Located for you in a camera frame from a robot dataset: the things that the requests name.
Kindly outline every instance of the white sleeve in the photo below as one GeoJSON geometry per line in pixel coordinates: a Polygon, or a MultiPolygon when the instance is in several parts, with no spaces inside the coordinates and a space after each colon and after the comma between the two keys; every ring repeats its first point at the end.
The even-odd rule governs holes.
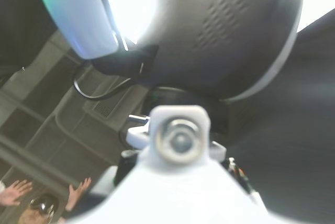
{"type": "Polygon", "coordinates": [[[0,181],[0,193],[5,189],[6,189],[6,185],[2,181],[0,181]]]}

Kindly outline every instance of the person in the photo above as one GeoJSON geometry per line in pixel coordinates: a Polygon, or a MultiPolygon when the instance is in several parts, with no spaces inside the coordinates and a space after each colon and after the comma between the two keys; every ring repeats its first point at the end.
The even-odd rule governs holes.
{"type": "MultiPolygon", "coordinates": [[[[91,178],[86,178],[83,183],[80,183],[77,189],[74,189],[72,185],[69,186],[69,197],[64,209],[65,213],[72,211],[91,182],[91,178]]],[[[27,208],[20,215],[17,224],[49,224],[53,221],[53,216],[58,208],[58,198],[52,194],[44,193],[30,201],[27,208]]],[[[61,217],[58,223],[64,223],[64,217],[61,217]]]]}
{"type": "Polygon", "coordinates": [[[0,206],[11,207],[20,205],[18,200],[32,190],[32,182],[16,181],[11,186],[6,187],[3,182],[0,182],[0,206]]]}

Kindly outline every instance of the dark hair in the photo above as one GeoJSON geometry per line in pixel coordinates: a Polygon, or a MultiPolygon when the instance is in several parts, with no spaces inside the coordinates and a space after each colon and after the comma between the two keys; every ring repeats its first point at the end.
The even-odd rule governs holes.
{"type": "Polygon", "coordinates": [[[59,207],[59,200],[56,196],[49,194],[49,193],[44,193],[36,197],[36,199],[46,199],[47,201],[53,204],[54,211],[57,212],[58,207],[59,207]]]}

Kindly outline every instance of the wire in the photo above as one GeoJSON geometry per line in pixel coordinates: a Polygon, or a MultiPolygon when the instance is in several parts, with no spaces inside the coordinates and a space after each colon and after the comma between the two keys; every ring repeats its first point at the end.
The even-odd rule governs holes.
{"type": "Polygon", "coordinates": [[[101,101],[108,98],[113,97],[114,95],[118,94],[121,91],[124,91],[125,89],[128,89],[129,87],[133,86],[135,84],[135,81],[133,79],[126,79],[120,84],[118,84],[116,87],[114,87],[111,91],[99,95],[99,96],[89,96],[85,94],[79,87],[78,81],[76,77],[78,76],[79,72],[86,66],[87,61],[83,62],[81,65],[79,65],[76,70],[73,73],[72,80],[73,80],[73,86],[77,90],[77,92],[84,98],[90,101],[101,101]]]}

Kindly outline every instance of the glasses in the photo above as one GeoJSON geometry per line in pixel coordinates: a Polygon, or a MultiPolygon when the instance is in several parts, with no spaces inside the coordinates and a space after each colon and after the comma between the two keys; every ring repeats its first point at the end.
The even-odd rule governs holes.
{"type": "Polygon", "coordinates": [[[54,204],[44,198],[31,200],[29,208],[39,211],[39,213],[46,218],[52,217],[54,214],[54,204]]]}

